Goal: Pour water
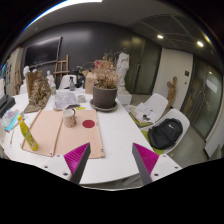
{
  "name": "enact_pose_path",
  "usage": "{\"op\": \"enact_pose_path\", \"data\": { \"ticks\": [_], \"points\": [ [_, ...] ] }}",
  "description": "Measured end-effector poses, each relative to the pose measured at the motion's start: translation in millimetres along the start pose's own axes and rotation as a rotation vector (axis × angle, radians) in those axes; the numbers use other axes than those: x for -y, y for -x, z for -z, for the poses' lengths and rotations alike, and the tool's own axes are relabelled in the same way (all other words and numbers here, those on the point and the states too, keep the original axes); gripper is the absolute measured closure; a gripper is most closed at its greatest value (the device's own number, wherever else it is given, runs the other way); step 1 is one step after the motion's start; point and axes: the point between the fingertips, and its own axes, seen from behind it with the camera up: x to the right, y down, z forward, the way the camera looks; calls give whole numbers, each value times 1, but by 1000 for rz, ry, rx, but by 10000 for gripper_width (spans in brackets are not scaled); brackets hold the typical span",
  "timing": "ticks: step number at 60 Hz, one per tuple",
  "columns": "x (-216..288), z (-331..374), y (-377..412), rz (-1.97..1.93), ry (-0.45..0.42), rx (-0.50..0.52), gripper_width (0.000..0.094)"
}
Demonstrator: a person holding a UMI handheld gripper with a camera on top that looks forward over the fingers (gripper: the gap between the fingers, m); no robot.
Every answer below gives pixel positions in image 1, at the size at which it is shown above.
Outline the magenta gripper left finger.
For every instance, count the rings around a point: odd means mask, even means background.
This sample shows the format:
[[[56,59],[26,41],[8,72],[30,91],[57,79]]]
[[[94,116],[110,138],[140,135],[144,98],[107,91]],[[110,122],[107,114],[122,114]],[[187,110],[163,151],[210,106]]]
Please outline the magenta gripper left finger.
[[[90,144],[86,143],[64,155],[64,159],[72,174],[70,179],[72,183],[80,183],[90,152]]]

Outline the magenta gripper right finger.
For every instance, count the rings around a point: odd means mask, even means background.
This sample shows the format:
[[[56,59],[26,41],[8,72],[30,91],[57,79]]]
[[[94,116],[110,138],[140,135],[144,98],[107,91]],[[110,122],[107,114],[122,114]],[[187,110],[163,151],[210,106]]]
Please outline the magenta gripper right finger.
[[[159,159],[159,155],[137,143],[134,143],[132,146],[132,154],[143,185],[150,184],[152,182],[151,173]]]

